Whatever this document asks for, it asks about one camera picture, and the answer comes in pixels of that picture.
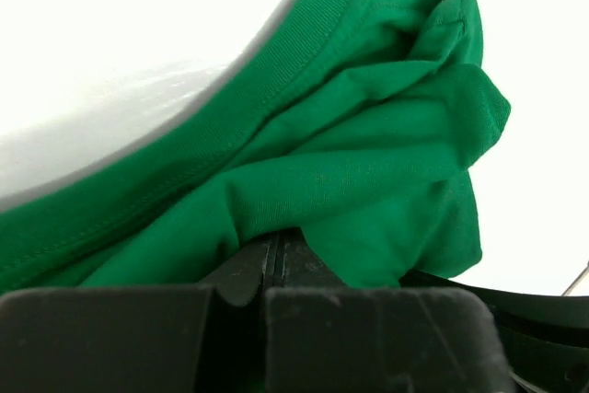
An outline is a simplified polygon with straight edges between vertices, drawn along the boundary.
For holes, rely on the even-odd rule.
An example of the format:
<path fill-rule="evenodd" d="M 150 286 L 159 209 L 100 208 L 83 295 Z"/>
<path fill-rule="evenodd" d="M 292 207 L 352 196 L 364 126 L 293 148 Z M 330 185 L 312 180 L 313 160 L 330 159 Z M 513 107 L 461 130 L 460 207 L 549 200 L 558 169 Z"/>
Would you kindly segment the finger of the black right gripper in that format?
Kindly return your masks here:
<path fill-rule="evenodd" d="M 588 390 L 588 298 L 528 295 L 455 283 L 410 271 L 403 287 L 470 291 L 494 315 L 514 381 L 526 392 Z"/>

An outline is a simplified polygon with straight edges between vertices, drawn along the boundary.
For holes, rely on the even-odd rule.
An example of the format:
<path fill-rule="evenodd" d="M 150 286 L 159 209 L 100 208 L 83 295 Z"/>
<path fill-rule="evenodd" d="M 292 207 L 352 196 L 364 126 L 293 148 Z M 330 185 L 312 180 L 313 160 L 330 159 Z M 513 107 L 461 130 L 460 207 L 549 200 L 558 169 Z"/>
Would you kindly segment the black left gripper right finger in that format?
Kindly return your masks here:
<path fill-rule="evenodd" d="M 300 228 L 278 233 L 274 285 L 279 287 L 345 287 L 346 284 L 309 247 Z"/>

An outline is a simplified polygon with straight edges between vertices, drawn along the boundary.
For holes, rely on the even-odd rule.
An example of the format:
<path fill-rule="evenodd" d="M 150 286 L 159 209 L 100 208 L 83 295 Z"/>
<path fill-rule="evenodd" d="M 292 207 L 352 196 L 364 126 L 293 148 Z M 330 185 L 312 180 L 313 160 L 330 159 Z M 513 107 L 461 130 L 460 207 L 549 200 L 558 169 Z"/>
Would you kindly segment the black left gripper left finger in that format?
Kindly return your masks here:
<path fill-rule="evenodd" d="M 279 284 L 279 234 L 254 238 L 199 284 L 212 286 L 230 306 L 246 306 Z"/>

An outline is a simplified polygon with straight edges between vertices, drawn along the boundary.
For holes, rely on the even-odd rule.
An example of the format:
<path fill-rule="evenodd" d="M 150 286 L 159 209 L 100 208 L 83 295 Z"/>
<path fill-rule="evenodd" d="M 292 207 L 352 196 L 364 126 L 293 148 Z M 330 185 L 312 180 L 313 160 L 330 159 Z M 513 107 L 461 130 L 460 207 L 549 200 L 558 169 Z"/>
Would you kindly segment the green t-shirt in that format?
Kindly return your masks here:
<path fill-rule="evenodd" d="M 510 105 L 477 0 L 294 0 L 180 126 L 1 216 L 1 289 L 194 283 L 286 228 L 347 284 L 482 255 L 469 168 Z"/>

